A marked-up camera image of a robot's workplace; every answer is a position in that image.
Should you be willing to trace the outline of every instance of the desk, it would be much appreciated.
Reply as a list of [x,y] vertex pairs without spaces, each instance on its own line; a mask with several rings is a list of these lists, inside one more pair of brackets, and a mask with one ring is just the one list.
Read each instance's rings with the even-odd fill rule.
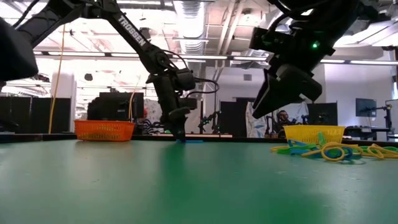
[[270,152],[280,145],[0,144],[0,222],[395,223],[397,161]]
[[351,136],[354,138],[361,138],[361,140],[368,140],[371,138],[373,141],[377,141],[377,133],[385,132],[388,133],[388,128],[360,128],[360,127],[348,127],[344,131],[345,136]]
[[389,141],[390,139],[393,139],[392,141],[398,141],[398,134],[388,134],[387,135],[387,141]]

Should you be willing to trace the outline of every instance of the ceiling light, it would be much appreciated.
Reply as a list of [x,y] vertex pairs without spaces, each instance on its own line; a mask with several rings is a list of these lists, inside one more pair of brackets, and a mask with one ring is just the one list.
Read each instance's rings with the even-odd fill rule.
[[203,60],[226,60],[227,56],[222,55],[180,55],[181,58],[184,59],[203,59]]
[[378,60],[352,60],[349,62],[354,65],[398,65],[396,61],[378,61]]
[[332,59],[323,59],[321,63],[345,63],[345,60],[332,60]]
[[138,54],[123,54],[123,53],[112,53],[112,57],[138,57]]
[[[160,5],[160,1],[119,1],[119,4],[153,4]],[[165,6],[173,6],[171,2],[165,2]]]
[[205,63],[206,60],[186,59],[185,62]]
[[173,37],[172,40],[176,40],[176,41],[181,41],[181,42],[185,42],[185,41],[189,41],[189,42],[209,42],[209,39],[194,39],[194,38],[186,38],[186,37]]
[[234,56],[233,60],[240,60],[240,61],[255,61],[255,62],[263,62],[267,60],[266,57],[242,57],[242,56]]
[[[49,55],[61,55],[61,52],[49,52]],[[104,53],[99,52],[64,52],[64,56],[92,56],[92,57],[100,57],[105,56]]]

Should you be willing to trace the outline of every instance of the cable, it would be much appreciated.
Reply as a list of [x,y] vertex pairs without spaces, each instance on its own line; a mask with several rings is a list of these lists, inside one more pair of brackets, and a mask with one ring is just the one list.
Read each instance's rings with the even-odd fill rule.
[[167,53],[170,53],[170,54],[172,54],[172,55],[175,55],[175,56],[177,56],[179,59],[181,59],[182,60],[182,62],[184,63],[184,65],[185,65],[185,67],[186,68],[188,68],[188,64],[187,64],[187,62],[185,61],[185,59],[184,58],[182,58],[179,54],[177,54],[177,53],[174,53],[174,52],[172,52],[171,50],[163,50],[164,52],[167,52]]
[[130,100],[129,100],[129,121],[130,121],[130,122],[132,121],[132,109],[131,109],[132,101],[133,101],[133,99],[134,99],[134,94],[136,93],[137,86],[138,86],[140,80],[141,80],[141,76],[138,78],[138,81],[137,81],[137,83],[136,83],[136,86],[134,87],[134,89],[133,89],[133,91],[132,91],[132,93],[131,93],[131,96],[130,96]]
[[284,14],[283,15],[281,15],[281,16],[279,16],[272,24],[271,24],[271,26],[269,27],[269,29],[268,29],[268,33],[270,33],[270,32],[275,32],[275,30],[276,30],[276,28],[277,28],[277,26],[278,26],[278,24],[280,23],[280,22],[282,22],[284,19],[286,19],[286,18],[288,18],[288,17],[292,17],[292,16],[295,16],[295,14],[297,14],[297,13],[303,13],[303,12],[305,12],[305,11],[308,11],[308,10],[310,10],[310,9],[313,9],[313,8],[315,8],[315,7],[318,7],[319,5],[321,5],[321,4],[324,4],[324,3],[327,3],[327,2],[329,2],[330,0],[324,0],[324,1],[320,1],[320,2],[318,2],[318,3],[315,3],[315,4],[311,4],[311,5],[309,5],[309,6],[305,6],[305,7],[301,7],[301,8],[298,8],[298,9],[294,9],[294,10],[292,10],[292,11],[286,11],[286,12],[284,12]]
[[30,10],[32,10],[32,8],[39,2],[39,0],[33,0],[32,3],[26,8],[26,10],[24,11],[24,13],[22,13],[22,16],[18,19],[18,21],[16,23],[14,23],[14,25],[12,25],[13,28],[16,28],[17,26],[19,26],[19,24],[21,24],[22,21],[24,21],[24,19],[26,18],[26,16],[28,15],[28,13],[30,12]]
[[65,46],[65,27],[66,27],[66,25],[63,25],[63,29],[62,29],[62,44],[61,44],[60,65],[58,66],[57,82],[56,82],[56,84],[55,84],[55,91],[54,91],[54,95],[53,95],[53,97],[52,97],[52,102],[51,102],[50,121],[49,121],[49,134],[51,134],[51,129],[52,129],[52,116],[53,116],[53,113],[54,113],[55,99],[57,98],[58,84],[59,84],[60,75],[61,75],[61,64],[62,64],[62,57],[63,57],[63,49],[64,49],[64,46]]
[[209,80],[209,79],[206,79],[206,78],[195,78],[195,81],[213,83],[216,86],[216,89],[213,90],[213,91],[192,91],[192,92],[188,93],[186,98],[188,98],[188,96],[190,96],[192,94],[195,94],[195,93],[212,94],[212,93],[216,93],[218,90],[220,90],[219,84],[217,82],[215,82],[214,80]]

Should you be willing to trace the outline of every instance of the blue object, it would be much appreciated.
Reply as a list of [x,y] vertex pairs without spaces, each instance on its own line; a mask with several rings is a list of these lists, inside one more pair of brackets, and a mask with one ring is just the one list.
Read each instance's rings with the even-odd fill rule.
[[347,150],[348,152],[345,152],[345,159],[349,159],[351,156],[353,156],[353,149],[350,147],[343,147],[343,150]]
[[[346,153],[345,156],[344,156],[344,159],[350,159],[353,156],[353,149],[352,148],[350,148],[350,147],[342,147],[342,149]],[[329,158],[336,159],[336,158],[339,158],[341,156],[341,151],[338,151],[337,155],[335,155],[335,156],[332,156],[330,154],[330,151],[327,151],[325,154]]]
[[307,152],[309,152],[309,150],[307,150],[307,149],[291,149],[290,150],[290,155],[301,155],[301,154],[304,154],[304,153],[307,153]]
[[203,140],[185,140],[185,143],[203,143]]
[[307,145],[304,142],[299,142],[299,141],[291,140],[291,139],[289,139],[287,141],[287,144],[289,145],[289,147],[293,147],[294,145],[298,145],[298,146],[306,146]]

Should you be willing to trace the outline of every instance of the plastic basket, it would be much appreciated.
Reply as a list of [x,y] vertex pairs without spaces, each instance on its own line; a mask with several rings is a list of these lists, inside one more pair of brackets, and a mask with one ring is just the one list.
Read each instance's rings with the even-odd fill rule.
[[326,142],[341,143],[345,127],[319,126],[319,125],[293,125],[284,126],[286,139],[305,142],[307,144],[319,144],[318,133],[322,132]]
[[77,139],[84,141],[130,141],[134,123],[128,121],[75,121]]

